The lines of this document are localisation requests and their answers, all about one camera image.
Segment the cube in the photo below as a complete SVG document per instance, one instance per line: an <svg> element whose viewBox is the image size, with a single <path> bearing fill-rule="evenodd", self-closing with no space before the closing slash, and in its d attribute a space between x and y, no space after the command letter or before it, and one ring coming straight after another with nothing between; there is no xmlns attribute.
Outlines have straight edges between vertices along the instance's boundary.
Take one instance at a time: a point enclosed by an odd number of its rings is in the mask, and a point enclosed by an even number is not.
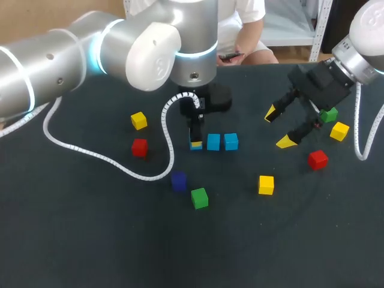
<svg viewBox="0 0 384 288"><path fill-rule="evenodd" d="M145 158L148 152L148 144L145 139L135 139L132 144L132 154L135 157Z"/></svg>
<svg viewBox="0 0 384 288"><path fill-rule="evenodd" d="M200 209L208 206L208 195L204 188L191 191L192 203L195 209Z"/></svg>
<svg viewBox="0 0 384 288"><path fill-rule="evenodd" d="M210 151L220 150L220 134L208 134L206 149Z"/></svg>
<svg viewBox="0 0 384 288"><path fill-rule="evenodd" d="M331 137L336 140L343 141L344 138L347 136L348 130L348 125L345 125L341 122L337 122L331 131Z"/></svg>
<svg viewBox="0 0 384 288"><path fill-rule="evenodd" d="M189 140L190 140L190 149L191 151L194 150L202 150L203 149L203 142L202 141L191 141L191 134L189 134Z"/></svg>
<svg viewBox="0 0 384 288"><path fill-rule="evenodd" d="M328 164L328 156L322 150L318 150L309 155L308 164L314 171L323 169Z"/></svg>
<svg viewBox="0 0 384 288"><path fill-rule="evenodd" d="M184 172L172 172L171 183L174 192L187 191L187 175Z"/></svg>
<svg viewBox="0 0 384 288"><path fill-rule="evenodd" d="M338 111L333 107L330 111L321 110L320 117L324 123L334 122L337 119Z"/></svg>
<svg viewBox="0 0 384 288"><path fill-rule="evenodd" d="M274 177L260 176L259 179L259 194L272 195L274 193Z"/></svg>
<svg viewBox="0 0 384 288"><path fill-rule="evenodd" d="M239 148L239 140L238 135L236 133L225 134L224 141L227 151L237 150Z"/></svg>
<svg viewBox="0 0 384 288"><path fill-rule="evenodd" d="M138 112L136 114L131 115L131 120L136 130L140 130L142 128L147 127L146 118L143 112Z"/></svg>

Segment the white cable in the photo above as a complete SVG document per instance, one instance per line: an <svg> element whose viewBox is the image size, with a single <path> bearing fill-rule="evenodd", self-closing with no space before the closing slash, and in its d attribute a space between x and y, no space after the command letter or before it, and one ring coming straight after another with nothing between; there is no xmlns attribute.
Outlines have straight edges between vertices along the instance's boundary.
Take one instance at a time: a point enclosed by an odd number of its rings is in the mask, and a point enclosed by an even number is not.
<svg viewBox="0 0 384 288"><path fill-rule="evenodd" d="M0 138L4 137L5 135L8 135L12 133L13 131L19 129L20 127L24 126L27 124L30 120L35 118L43 109L47 106L48 104L41 105L40 107L37 107L35 110L32 112L29 112L27 115L25 115L22 119L18 120L11 126L7 127L6 129L3 129L0 131Z"/></svg>
<svg viewBox="0 0 384 288"><path fill-rule="evenodd" d="M143 181L156 181L156 180L159 180L159 179L165 177L171 171L173 164L175 162L175 153L173 151L173 145L172 145L171 138L169 136L169 132L168 132L168 128L167 128L167 122L166 122L168 109L174 102L178 101L181 98L185 98L185 97L192 98L195 107L196 108L200 107L200 101L195 94L190 93L190 92L184 92L184 93L179 93L179 94L173 96L170 100L168 100L168 102L165 104L165 106L163 108L163 111L161 112L161 126L163 128L164 136L166 138L168 149L169 149L169 164L168 164L168 167L165 169L165 171L163 173L157 175L157 176L142 176L142 175L136 174L136 173L132 172L131 170L125 168L123 165L120 165L115 160L107 157L107 156L83 149L83 148L78 147L78 146L74 146L71 144L61 142L58 139L54 138L48 131L48 124L49 124L51 117L53 116L53 114L56 112L56 110L58 109L58 107L60 105L61 97L56 99L55 104L49 110L46 118L44 119L43 131L44 131L44 134L47 136L47 138L50 141L52 141L53 143L55 143L61 147L64 147L64 148L67 148L70 150L74 150L74 151L77 151L80 153L84 153L84 154L90 155L90 156L95 157L95 158L99 158L105 162L108 162L108 163L116 166L118 169L122 170L124 173L126 173L126 174L128 174L128 175L130 175L136 179L143 180Z"/></svg>
<svg viewBox="0 0 384 288"><path fill-rule="evenodd" d="M371 131L368 135L367 144L365 144L365 149L363 154L360 153L359 148L359 110L360 110L360 97L361 97L361 84L359 82L356 83L356 103L355 103L355 123L354 123L354 132L355 132L355 154L359 158L359 160L364 161L368 158L368 155L371 150L371 146L373 143L374 136L376 131L380 125L380 122L384 116L384 105L379 110L375 120L373 121Z"/></svg>
<svg viewBox="0 0 384 288"><path fill-rule="evenodd" d="M311 100L310 100L310 103L311 103L313 109L316 111L316 113L320 113L319 108L317 108L317 106Z"/></svg>

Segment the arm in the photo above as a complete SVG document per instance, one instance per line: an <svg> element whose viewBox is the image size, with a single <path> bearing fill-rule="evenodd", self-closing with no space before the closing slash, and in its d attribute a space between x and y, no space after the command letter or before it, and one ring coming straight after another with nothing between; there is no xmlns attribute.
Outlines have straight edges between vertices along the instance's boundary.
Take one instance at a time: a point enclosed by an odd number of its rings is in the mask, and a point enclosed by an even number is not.
<svg viewBox="0 0 384 288"><path fill-rule="evenodd" d="M236 46L240 52L248 56L254 51L262 35L263 27L263 19L243 24L236 39Z"/></svg>

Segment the dark blue cube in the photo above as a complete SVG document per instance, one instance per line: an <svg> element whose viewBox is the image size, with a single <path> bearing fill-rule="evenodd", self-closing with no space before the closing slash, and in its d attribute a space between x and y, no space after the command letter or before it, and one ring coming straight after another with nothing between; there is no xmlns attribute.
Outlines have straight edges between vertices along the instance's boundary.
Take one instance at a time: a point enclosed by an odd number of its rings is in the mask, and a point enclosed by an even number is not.
<svg viewBox="0 0 384 288"><path fill-rule="evenodd" d="M187 191L187 175L184 172L172 172L171 182L174 192Z"/></svg>

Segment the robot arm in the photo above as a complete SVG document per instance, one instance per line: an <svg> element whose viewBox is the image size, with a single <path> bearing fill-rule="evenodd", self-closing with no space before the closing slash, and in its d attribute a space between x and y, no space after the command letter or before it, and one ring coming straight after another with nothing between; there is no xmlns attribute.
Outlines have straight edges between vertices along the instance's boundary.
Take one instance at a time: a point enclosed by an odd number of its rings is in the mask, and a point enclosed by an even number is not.
<svg viewBox="0 0 384 288"><path fill-rule="evenodd" d="M216 76L217 0L159 0L127 20L92 11L65 29L0 46L0 122L108 74L144 91Z"/></svg>
<svg viewBox="0 0 384 288"><path fill-rule="evenodd" d="M300 99L307 118L277 142L278 147L300 144L313 129L323 125L322 113L343 101L354 84L359 91L360 83L369 84L378 75L384 74L383 35L384 0L370 0L356 14L350 34L332 50L335 59L320 62L310 70L298 65L289 73L292 89L272 104L265 119L274 121L296 98ZM358 106L356 115L355 123L358 124Z"/></svg>

